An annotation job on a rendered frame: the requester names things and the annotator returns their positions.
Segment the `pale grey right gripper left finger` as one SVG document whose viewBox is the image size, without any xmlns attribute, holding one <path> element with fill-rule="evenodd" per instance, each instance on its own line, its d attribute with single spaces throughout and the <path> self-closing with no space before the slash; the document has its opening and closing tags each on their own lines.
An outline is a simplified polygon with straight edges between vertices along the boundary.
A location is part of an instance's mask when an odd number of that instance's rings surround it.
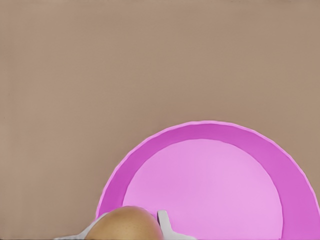
<svg viewBox="0 0 320 240">
<path fill-rule="evenodd" d="M 82 232 L 76 235 L 68 235 L 68 236 L 61 236 L 54 238 L 53 240 L 84 240 L 85 237 L 88 235 L 90 230 L 98 223 L 98 221 L 103 218 L 108 213 L 103 213 L 100 217 L 98 217 L 95 221 L 93 221 L 88 227 L 86 227 Z"/>
</svg>

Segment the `pink round plate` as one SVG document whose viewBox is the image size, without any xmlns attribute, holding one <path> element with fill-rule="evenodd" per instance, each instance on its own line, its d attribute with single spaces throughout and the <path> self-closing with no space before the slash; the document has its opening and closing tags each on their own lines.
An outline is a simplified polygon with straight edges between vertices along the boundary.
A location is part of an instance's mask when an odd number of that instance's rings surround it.
<svg viewBox="0 0 320 240">
<path fill-rule="evenodd" d="M 142 141 L 114 169 L 96 215 L 165 210 L 198 240 L 320 240 L 306 175 L 278 144 L 229 122 L 193 121 Z"/>
</svg>

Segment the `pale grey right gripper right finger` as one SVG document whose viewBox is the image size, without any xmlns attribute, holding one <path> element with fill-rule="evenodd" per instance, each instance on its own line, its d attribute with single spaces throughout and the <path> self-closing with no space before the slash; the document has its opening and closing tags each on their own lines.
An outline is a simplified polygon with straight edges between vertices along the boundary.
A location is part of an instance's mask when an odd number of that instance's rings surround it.
<svg viewBox="0 0 320 240">
<path fill-rule="evenodd" d="M 175 232 L 166 210 L 157 211 L 157 220 L 160 225 L 164 240 L 197 240 L 193 236 Z"/>
</svg>

